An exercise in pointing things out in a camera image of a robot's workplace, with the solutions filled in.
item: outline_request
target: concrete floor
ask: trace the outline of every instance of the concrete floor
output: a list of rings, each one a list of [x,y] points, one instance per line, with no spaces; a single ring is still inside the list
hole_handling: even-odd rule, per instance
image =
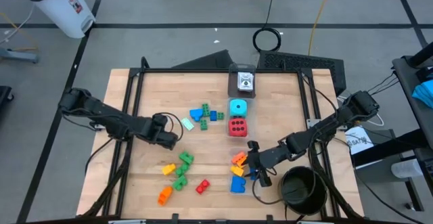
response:
[[[433,0],[407,1],[419,24],[433,24],[430,5]],[[95,0],[86,2],[93,8]],[[278,28],[283,33],[280,51],[307,53],[311,30],[293,27],[313,23],[320,2],[274,0],[269,23],[289,24],[288,28]],[[228,49],[233,61],[257,64],[258,53],[251,42],[256,28],[220,28],[217,23],[232,23],[233,27],[241,23],[261,23],[266,20],[268,6],[269,0],[101,0],[100,5],[97,0],[94,11],[97,10],[98,24],[194,25],[193,28],[176,28],[175,25],[94,28],[73,85],[104,98],[110,70],[136,67],[143,55],[151,67],[168,68]],[[14,22],[23,21],[30,7],[27,0],[0,0],[0,12],[5,12]],[[55,27],[38,26],[51,24],[38,9],[29,23],[36,27],[24,30],[38,41],[40,63],[0,62],[0,85],[11,86],[16,95],[0,121],[0,174],[4,176],[0,178],[0,223],[13,223],[17,219],[71,65],[81,55],[78,52],[80,40],[66,37]],[[415,29],[399,25],[411,24],[401,0],[328,0],[320,23],[371,24],[316,31],[312,55],[343,59],[348,91],[368,89],[379,83],[390,74],[392,59],[421,49]],[[5,20],[0,20],[0,33],[7,30],[10,28]],[[433,41],[432,29],[423,29],[422,34],[427,42]],[[263,35],[258,42],[270,47],[274,40]],[[15,48],[28,47],[29,43],[23,36],[16,35],[2,45]],[[394,129],[400,135],[418,128],[398,85],[375,98],[381,105],[384,129]],[[93,137],[90,131],[61,122],[28,221],[75,215]],[[429,209],[433,198],[423,179],[416,180],[423,203]],[[428,211],[404,209],[409,196],[403,183],[372,183],[371,186],[387,203],[405,214],[424,222],[432,217]],[[360,192],[367,217],[407,222],[380,204],[362,185]]]

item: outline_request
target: red block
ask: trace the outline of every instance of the red block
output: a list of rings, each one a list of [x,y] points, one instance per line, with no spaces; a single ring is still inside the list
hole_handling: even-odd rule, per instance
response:
[[[229,135],[233,137],[246,137],[248,131],[246,120],[243,118],[233,118],[229,120]]]
[[[196,191],[199,194],[202,194],[204,192],[204,190],[206,190],[206,188],[208,188],[210,185],[210,183],[208,182],[208,180],[203,180],[202,183],[196,188]]]

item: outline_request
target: building block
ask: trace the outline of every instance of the building block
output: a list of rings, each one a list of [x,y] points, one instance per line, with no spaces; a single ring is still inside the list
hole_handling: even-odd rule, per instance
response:
[[[188,154],[188,152],[183,152],[179,155],[179,159],[181,159],[184,163],[191,165],[194,161],[194,156],[191,154]]]
[[[184,175],[189,170],[189,165],[187,163],[183,163],[178,169],[176,169],[176,175],[180,177]]]
[[[210,111],[210,120],[211,121],[217,120],[217,111]]]
[[[231,178],[230,192],[232,193],[245,193],[246,180],[243,177],[233,176]]]
[[[174,183],[173,188],[177,191],[181,191],[183,187],[188,184],[188,180],[185,175],[181,175]]]
[[[256,180],[256,178],[257,178],[257,173],[256,173],[256,169],[254,169],[254,168],[250,168],[250,179],[251,180]]]
[[[243,99],[233,99],[230,101],[230,117],[245,118],[247,109],[246,101]]]
[[[244,170],[238,166],[231,166],[230,167],[230,171],[234,174],[237,175],[239,177],[242,177],[242,175],[244,174]]]
[[[164,175],[169,175],[170,173],[172,173],[174,170],[176,169],[176,165],[175,164],[168,164],[166,166],[164,166],[162,168],[162,173],[164,173]]]
[[[208,188],[210,186],[210,183],[208,182],[208,180],[203,180],[201,182],[201,184],[196,188],[196,191],[199,194],[202,194],[204,192],[204,190],[206,190],[206,188]]]
[[[238,160],[240,160],[242,157],[246,156],[245,152],[239,152],[237,153],[232,159],[231,159],[231,163],[236,164],[236,162],[238,162]]]
[[[194,125],[191,123],[191,121],[188,118],[182,119],[183,126],[188,129],[188,131],[192,130],[194,128]]]
[[[194,119],[194,121],[199,122],[203,116],[203,109],[190,110],[189,115]]]
[[[232,137],[246,137],[248,127],[246,120],[243,118],[233,118],[229,120],[229,135]]]
[[[208,122],[205,119],[200,120],[200,130],[208,130]]]
[[[224,119],[224,112],[218,112],[218,113],[216,114],[216,118],[217,118],[218,120],[223,120],[223,119]]]
[[[240,167],[240,168],[243,168],[244,166],[243,166],[242,164],[245,162],[245,160],[246,160],[246,156],[240,158],[240,159],[236,162],[236,165],[237,165],[238,167]]]
[[[202,104],[203,116],[210,116],[209,105]]]
[[[170,197],[173,192],[173,188],[171,186],[165,187],[162,192],[160,192],[160,196],[158,197],[158,204],[164,206],[167,203],[168,197]]]

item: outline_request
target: sticker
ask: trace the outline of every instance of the sticker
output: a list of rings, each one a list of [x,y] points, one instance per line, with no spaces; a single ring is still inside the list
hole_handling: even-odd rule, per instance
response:
[[[75,9],[78,14],[81,12],[81,10],[83,10],[83,7],[78,0],[69,0],[69,4]]]

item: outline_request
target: wooden tabletop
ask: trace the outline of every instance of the wooden tabletop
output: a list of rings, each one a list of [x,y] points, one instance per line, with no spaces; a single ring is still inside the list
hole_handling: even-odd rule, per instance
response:
[[[122,108],[128,73],[127,69],[112,70],[106,91],[104,102],[119,110]],[[313,70],[313,76],[316,88],[337,105],[329,70]],[[180,119],[189,118],[189,110],[200,108],[203,103],[208,103],[211,110],[226,112],[227,82],[226,73],[146,73],[138,115],[152,116],[157,112],[171,112]],[[137,79],[131,94],[130,113],[136,83]],[[309,89],[306,93],[312,113]],[[332,114],[334,111],[331,105],[321,95],[318,94],[317,97],[322,117]],[[295,74],[256,74],[254,107],[254,139],[259,142],[260,150],[275,147],[278,139],[305,130],[298,79]],[[173,151],[135,139],[122,218],[171,219],[173,213],[179,213],[180,219],[263,220],[266,215],[273,215],[275,220],[284,220],[282,202],[264,205],[252,196],[234,196],[229,192],[231,154],[242,148],[247,149],[247,139],[228,138],[225,123],[225,120],[209,122],[208,130],[201,131],[199,124],[194,122],[195,128],[192,131],[185,130],[182,140]],[[180,133],[177,122],[173,131]],[[336,137],[344,141],[346,139],[343,133],[338,133]],[[107,139],[105,132],[96,133],[93,151]],[[113,150],[114,143],[91,161],[77,214],[83,214],[88,210],[106,186]],[[174,190],[166,206],[161,207],[157,204],[159,193],[164,187],[172,185],[176,179],[174,174],[164,176],[162,167],[170,163],[179,166],[181,160],[178,155],[184,150],[195,156],[194,163],[185,175],[188,185],[180,192]],[[363,215],[347,146],[333,140],[328,146],[328,151],[336,187],[354,210]],[[278,164],[275,167],[278,175],[272,177],[271,187],[262,189],[261,198],[267,202],[278,199],[279,180],[291,167],[298,165],[309,166],[308,157],[305,155],[294,162],[287,160]],[[195,188],[203,179],[209,180],[210,187],[199,195]],[[117,193],[116,188],[110,213],[114,213]],[[329,196],[327,209],[328,215],[332,215]],[[297,219],[298,214],[288,210],[287,218]],[[305,219],[317,220],[320,219],[320,215]]]

